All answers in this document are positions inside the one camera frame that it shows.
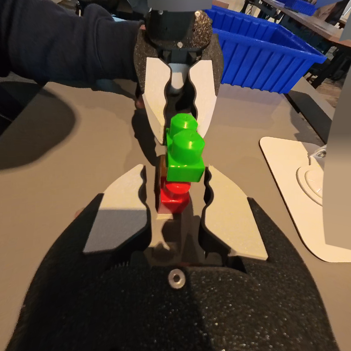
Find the blue ribbed plastic bin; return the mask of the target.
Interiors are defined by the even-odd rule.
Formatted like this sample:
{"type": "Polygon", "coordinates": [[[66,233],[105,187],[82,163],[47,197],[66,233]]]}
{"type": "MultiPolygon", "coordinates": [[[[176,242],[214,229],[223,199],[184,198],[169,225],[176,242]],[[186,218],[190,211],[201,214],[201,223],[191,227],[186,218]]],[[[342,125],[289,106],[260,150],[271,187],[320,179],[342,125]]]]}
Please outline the blue ribbed plastic bin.
{"type": "Polygon", "coordinates": [[[222,49],[222,84],[286,94],[327,59],[280,24],[217,6],[205,12],[222,49]]]}
{"type": "Polygon", "coordinates": [[[304,0],[281,0],[280,2],[285,8],[308,16],[314,15],[317,10],[314,4],[304,0]]]}

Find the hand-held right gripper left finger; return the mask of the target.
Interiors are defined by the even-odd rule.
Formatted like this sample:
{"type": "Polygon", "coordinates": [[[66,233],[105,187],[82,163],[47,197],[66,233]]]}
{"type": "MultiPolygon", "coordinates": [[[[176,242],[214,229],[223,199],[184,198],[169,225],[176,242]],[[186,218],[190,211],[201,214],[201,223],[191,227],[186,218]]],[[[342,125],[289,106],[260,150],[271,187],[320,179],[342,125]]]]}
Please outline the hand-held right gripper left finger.
{"type": "Polygon", "coordinates": [[[103,193],[84,254],[122,248],[150,225],[146,166],[137,164],[103,193]]]}

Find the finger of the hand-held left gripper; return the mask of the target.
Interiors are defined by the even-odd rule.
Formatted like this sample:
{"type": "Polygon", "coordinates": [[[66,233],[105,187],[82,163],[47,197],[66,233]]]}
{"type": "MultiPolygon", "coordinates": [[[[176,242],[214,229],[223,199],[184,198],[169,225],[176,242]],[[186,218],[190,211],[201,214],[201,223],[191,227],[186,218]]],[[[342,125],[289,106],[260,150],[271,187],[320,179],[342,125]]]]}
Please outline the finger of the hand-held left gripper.
{"type": "Polygon", "coordinates": [[[147,58],[144,105],[151,130],[161,145],[165,134],[166,88],[171,77],[171,68],[161,59],[147,58]]]}
{"type": "Polygon", "coordinates": [[[217,100],[212,61],[198,61],[189,69],[188,76],[195,91],[193,106],[198,123],[197,132],[204,138],[210,126],[217,100]]]}

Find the red single-stud block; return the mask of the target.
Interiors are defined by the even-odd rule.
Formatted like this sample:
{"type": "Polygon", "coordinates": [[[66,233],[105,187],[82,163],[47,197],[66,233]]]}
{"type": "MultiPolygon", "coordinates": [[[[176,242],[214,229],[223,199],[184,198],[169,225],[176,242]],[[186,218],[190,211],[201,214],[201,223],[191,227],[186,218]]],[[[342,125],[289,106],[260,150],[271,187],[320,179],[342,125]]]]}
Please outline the red single-stud block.
{"type": "Polygon", "coordinates": [[[159,214],[181,214],[190,201],[190,182],[169,182],[160,177],[159,214]]]}

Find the wooden office desk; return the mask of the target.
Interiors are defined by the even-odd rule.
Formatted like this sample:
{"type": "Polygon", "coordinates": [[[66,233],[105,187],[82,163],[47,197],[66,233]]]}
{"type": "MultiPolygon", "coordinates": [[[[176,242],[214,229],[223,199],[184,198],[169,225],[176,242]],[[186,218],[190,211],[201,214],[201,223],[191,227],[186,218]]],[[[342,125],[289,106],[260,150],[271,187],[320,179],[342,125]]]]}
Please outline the wooden office desk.
{"type": "Polygon", "coordinates": [[[263,2],[271,5],[272,7],[279,9],[284,14],[290,18],[296,20],[298,23],[304,25],[305,27],[311,29],[314,33],[317,33],[324,39],[333,43],[335,46],[341,45],[346,47],[351,47],[351,40],[341,40],[340,37],[343,33],[343,29],[338,29],[335,26],[328,24],[316,17],[308,16],[301,13],[296,13],[283,6],[280,2],[273,0],[264,0],[263,2]]]}

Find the green two-stud block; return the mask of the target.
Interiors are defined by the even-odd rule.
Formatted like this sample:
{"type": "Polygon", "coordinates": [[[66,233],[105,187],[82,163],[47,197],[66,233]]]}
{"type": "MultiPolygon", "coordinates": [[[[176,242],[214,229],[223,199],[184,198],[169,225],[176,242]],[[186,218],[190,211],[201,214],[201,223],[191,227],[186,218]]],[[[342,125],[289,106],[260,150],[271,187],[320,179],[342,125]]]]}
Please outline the green two-stud block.
{"type": "Polygon", "coordinates": [[[204,139],[197,132],[198,123],[186,113],[178,113],[166,129],[166,166],[169,182],[200,182],[205,170],[202,153],[204,139]]]}

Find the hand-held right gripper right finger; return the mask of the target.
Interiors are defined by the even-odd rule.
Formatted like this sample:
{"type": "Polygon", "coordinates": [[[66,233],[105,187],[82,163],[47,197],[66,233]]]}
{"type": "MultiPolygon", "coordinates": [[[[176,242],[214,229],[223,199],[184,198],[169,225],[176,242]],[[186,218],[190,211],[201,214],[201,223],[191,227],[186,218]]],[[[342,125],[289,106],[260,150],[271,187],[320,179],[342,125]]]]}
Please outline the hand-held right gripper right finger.
{"type": "Polygon", "coordinates": [[[222,261],[266,261],[268,253],[243,190],[212,165],[205,169],[204,186],[198,240],[205,255],[217,253],[222,261]]]}

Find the person's left forearm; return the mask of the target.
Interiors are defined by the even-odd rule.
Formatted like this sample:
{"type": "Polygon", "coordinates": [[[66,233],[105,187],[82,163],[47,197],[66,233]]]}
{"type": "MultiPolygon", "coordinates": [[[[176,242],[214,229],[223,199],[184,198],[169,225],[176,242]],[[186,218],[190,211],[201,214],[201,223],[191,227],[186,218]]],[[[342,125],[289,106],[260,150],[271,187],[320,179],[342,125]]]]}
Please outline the person's left forearm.
{"type": "Polygon", "coordinates": [[[133,55],[141,22],[116,22],[97,4],[82,17],[39,0],[1,1],[0,12],[1,77],[137,82],[133,55]]]}

